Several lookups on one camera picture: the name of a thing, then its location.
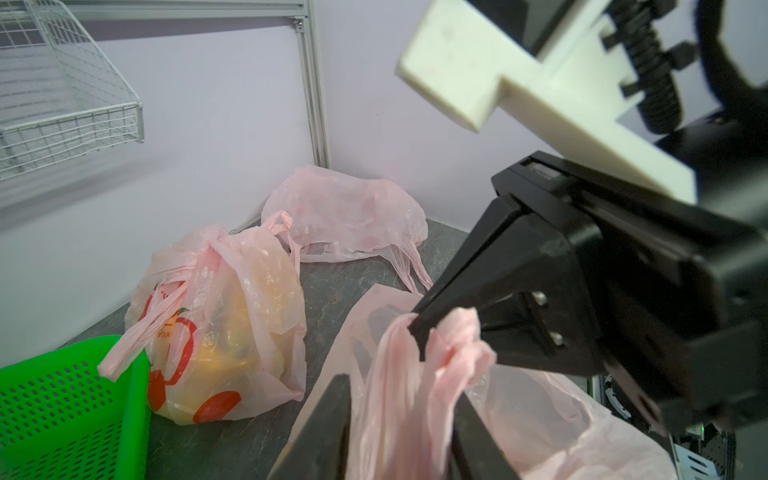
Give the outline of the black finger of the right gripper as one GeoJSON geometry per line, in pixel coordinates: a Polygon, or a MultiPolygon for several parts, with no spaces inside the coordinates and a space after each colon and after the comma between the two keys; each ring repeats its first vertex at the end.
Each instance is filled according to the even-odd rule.
{"type": "Polygon", "coordinates": [[[576,209],[548,194],[494,199],[434,287],[419,301],[419,315],[445,315],[456,307],[498,311],[524,296],[546,296],[547,315],[576,313],[576,209]]]}

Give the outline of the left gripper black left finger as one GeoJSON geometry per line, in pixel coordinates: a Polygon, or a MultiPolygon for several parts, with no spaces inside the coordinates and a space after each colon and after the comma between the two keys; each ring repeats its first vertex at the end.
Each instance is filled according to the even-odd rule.
{"type": "Polygon", "coordinates": [[[295,443],[274,465],[269,479],[343,479],[348,455],[351,400],[349,376],[336,375],[295,443]]]}

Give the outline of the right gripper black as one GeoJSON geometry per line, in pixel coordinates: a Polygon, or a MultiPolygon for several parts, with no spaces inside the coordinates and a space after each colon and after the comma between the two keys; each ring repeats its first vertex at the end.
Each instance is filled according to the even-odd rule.
{"type": "Polygon", "coordinates": [[[495,175],[515,204],[503,289],[420,300],[420,348],[455,308],[476,310],[502,365],[606,371],[652,424],[767,417],[767,132],[718,112],[659,141],[703,179],[696,206],[534,154],[495,175]]]}

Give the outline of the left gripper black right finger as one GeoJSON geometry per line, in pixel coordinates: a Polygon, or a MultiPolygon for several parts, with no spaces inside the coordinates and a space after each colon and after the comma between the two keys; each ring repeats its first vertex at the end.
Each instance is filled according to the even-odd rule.
{"type": "Polygon", "coordinates": [[[519,480],[466,394],[456,404],[448,457],[448,478],[519,480]]]}

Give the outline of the printed pink plastic bag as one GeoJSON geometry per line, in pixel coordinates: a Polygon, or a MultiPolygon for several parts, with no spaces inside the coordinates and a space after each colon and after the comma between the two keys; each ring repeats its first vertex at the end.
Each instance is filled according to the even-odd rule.
{"type": "Polygon", "coordinates": [[[291,226],[278,212],[235,234],[205,227],[156,251],[100,375],[117,380],[145,354],[148,404],[179,425],[302,400],[307,321],[291,226]]]}
{"type": "MultiPolygon", "coordinates": [[[[390,324],[419,295],[376,284],[352,307],[275,466],[298,452],[307,422],[337,375],[358,413],[365,379],[390,324]]],[[[564,375],[496,365],[466,391],[488,433],[524,479],[674,479],[669,454],[564,375]]]]}

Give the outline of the plain pink plastic bag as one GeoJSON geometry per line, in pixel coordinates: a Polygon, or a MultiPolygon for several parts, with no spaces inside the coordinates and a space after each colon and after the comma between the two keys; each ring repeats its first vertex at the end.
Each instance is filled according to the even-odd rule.
{"type": "Polygon", "coordinates": [[[282,238],[303,263],[380,256],[417,293],[433,281],[418,247],[428,238],[418,202],[388,179],[364,180],[317,166],[294,170],[266,200],[261,219],[286,226],[282,238]]]}

